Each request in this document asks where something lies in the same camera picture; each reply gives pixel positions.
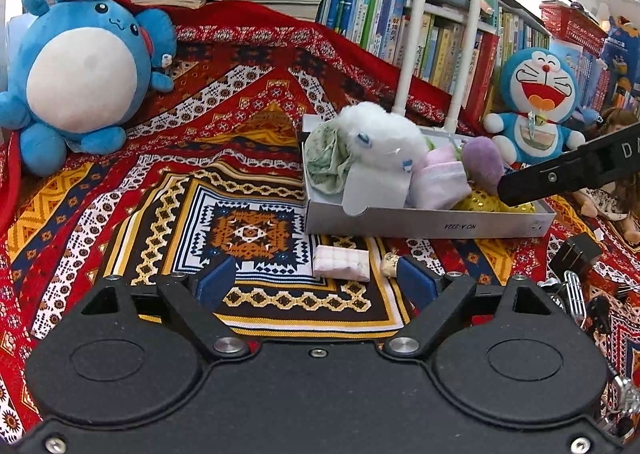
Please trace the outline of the pink cloth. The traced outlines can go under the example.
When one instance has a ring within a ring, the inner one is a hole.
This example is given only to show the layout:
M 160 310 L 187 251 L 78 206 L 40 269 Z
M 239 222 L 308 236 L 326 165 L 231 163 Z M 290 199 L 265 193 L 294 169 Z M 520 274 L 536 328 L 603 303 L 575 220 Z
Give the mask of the pink cloth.
M 409 200 L 421 210 L 449 210 L 472 192 L 456 148 L 428 151 L 413 170 Z

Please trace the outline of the red patterned blanket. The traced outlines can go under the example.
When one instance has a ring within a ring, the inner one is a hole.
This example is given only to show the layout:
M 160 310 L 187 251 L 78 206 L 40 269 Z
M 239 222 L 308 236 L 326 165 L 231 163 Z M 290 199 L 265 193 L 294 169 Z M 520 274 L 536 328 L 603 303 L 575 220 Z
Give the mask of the red patterned blanket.
M 423 359 L 384 342 L 418 311 L 378 266 L 387 236 L 309 234 L 299 133 L 345 78 L 394 71 L 324 27 L 235 2 L 172 9 L 195 66 L 146 101 L 125 148 L 87 160 L 4 271 L 1 348 L 21 356 L 12 453 L 631 453 L 600 419 L 608 362 L 536 282 L 482 285 Z M 316 278 L 320 245 L 367 250 L 370 281 Z M 215 314 L 250 354 L 204 359 L 169 327 L 161 276 L 231 256 Z

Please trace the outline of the yellow sequin band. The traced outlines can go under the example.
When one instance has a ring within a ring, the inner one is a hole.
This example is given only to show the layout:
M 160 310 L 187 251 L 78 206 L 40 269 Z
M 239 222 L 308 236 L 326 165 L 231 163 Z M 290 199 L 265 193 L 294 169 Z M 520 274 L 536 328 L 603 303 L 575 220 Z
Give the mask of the yellow sequin band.
M 534 214 L 536 212 L 534 203 L 511 207 L 503 203 L 499 197 L 490 195 L 481 188 L 473 188 L 472 192 L 456 203 L 452 209 L 477 212 L 513 212 L 514 214 Z

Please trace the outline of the white fluffy plush toy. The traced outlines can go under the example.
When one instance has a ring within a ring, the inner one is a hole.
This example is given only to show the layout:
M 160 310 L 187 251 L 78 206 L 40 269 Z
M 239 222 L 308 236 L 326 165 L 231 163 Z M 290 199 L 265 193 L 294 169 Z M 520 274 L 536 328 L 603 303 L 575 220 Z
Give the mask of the white fluffy plush toy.
M 334 122 L 338 142 L 348 153 L 347 171 L 364 165 L 411 174 L 430 150 L 414 122 L 372 102 L 343 108 Z

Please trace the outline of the blue round plush toy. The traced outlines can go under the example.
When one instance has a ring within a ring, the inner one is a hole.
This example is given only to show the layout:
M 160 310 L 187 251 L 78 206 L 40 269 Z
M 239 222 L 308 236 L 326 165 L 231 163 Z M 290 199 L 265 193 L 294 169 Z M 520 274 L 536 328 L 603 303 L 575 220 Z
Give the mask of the blue round plush toy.
M 24 166 L 54 174 L 68 152 L 122 148 L 124 125 L 149 90 L 169 92 L 177 52 L 167 13 L 130 0 L 22 0 L 34 21 L 1 95 L 2 128 L 20 139 Z

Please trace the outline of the brown haired doll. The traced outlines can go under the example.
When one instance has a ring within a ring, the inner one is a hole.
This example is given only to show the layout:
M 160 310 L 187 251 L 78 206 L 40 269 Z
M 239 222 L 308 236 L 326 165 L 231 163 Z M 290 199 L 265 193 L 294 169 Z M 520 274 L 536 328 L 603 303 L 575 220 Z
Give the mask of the brown haired doll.
M 593 135 L 609 134 L 634 125 L 638 118 L 629 110 L 610 107 L 601 114 L 600 124 Z M 582 188 L 573 193 L 580 213 L 587 218 L 601 217 L 616 224 L 628 244 L 639 244 L 639 175 L 615 180 L 600 188 Z

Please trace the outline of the Doraemon plush toy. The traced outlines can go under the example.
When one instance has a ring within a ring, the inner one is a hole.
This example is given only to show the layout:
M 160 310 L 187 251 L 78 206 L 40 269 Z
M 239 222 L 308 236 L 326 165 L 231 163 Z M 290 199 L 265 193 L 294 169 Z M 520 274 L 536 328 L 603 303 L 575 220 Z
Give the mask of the Doraemon plush toy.
M 576 108 L 575 75 L 544 48 L 515 52 L 503 64 L 499 92 L 506 110 L 483 119 L 503 161 L 536 165 L 586 142 L 564 122 Z

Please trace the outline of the red plastic basket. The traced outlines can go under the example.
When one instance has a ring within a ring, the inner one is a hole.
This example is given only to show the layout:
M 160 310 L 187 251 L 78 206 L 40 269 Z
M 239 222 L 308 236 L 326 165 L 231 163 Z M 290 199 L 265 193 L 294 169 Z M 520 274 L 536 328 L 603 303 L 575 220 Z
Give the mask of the red plastic basket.
M 601 54 L 606 32 L 577 6 L 545 1 L 539 6 L 544 27 L 559 40 L 578 44 L 594 56 Z

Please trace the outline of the green white knit ball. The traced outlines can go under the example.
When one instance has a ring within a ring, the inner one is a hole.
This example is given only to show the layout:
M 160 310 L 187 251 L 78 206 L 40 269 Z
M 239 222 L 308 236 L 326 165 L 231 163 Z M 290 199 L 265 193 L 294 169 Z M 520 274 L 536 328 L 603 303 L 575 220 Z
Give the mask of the green white knit ball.
M 337 122 L 325 122 L 314 128 L 305 141 L 303 156 L 313 188 L 326 195 L 343 192 L 352 153 Z

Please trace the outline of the white cloth pad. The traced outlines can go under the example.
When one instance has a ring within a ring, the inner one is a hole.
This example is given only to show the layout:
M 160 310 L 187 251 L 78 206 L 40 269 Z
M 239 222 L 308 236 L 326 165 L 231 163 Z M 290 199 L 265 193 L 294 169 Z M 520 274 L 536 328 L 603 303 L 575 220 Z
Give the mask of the white cloth pad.
M 404 170 L 387 170 L 356 162 L 347 175 L 343 210 L 349 216 L 359 216 L 369 208 L 404 208 L 410 181 L 411 174 Z

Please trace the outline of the silver hair clip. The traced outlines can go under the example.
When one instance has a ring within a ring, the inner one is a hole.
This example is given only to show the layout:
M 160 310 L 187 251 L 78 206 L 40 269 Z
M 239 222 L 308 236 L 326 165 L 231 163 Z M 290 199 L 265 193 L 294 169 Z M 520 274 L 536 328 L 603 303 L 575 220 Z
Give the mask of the silver hair clip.
M 585 296 L 582 292 L 582 283 L 575 272 L 567 270 L 560 278 L 548 278 L 547 281 L 540 282 L 538 286 L 580 328 L 584 327 L 587 321 Z

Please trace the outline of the grey cardboard tray box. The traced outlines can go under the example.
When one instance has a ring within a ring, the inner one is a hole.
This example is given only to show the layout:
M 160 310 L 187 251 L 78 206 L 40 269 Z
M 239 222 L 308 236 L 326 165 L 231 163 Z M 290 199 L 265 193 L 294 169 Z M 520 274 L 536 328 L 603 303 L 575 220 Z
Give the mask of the grey cardboard tray box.
M 335 118 L 336 116 L 326 122 L 334 122 Z M 314 128 L 324 123 L 318 122 Z M 314 128 L 306 131 L 303 152 L 307 136 Z M 449 140 L 446 136 L 438 136 L 431 141 L 422 130 L 421 132 L 430 151 L 451 144 L 461 160 L 461 149 L 465 141 Z M 542 237 L 550 229 L 554 219 L 553 211 L 544 203 L 534 203 L 534 214 L 463 211 L 452 208 L 421 210 L 410 204 L 409 193 L 404 208 L 369 208 L 359 216 L 349 216 L 342 207 L 344 190 L 340 194 L 326 195 L 313 188 L 306 173 L 304 156 L 303 170 L 307 193 L 305 230 L 309 234 L 416 238 Z

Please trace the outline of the blue cardboard package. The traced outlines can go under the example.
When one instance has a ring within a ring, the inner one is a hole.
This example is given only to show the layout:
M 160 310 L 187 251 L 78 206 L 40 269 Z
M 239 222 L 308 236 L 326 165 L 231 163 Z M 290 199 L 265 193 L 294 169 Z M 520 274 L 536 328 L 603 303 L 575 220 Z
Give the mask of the blue cardboard package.
M 611 16 L 601 58 L 615 91 L 634 95 L 639 80 L 639 29 L 628 18 Z

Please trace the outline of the purple plush toy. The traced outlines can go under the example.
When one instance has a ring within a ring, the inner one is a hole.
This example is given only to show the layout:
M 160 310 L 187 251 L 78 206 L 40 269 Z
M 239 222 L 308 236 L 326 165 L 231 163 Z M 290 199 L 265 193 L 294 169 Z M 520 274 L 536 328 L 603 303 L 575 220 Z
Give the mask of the purple plush toy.
M 486 136 L 467 140 L 462 145 L 461 161 L 469 179 L 490 195 L 498 194 L 498 184 L 506 166 L 496 144 Z

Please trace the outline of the pink checked tissue pack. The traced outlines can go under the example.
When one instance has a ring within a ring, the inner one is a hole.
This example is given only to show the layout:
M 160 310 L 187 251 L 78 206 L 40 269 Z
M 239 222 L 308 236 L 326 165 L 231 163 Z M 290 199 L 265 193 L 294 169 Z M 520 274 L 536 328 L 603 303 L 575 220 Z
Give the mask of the pink checked tissue pack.
M 312 273 L 316 278 L 370 281 L 370 261 L 367 250 L 320 245 L 312 258 Z

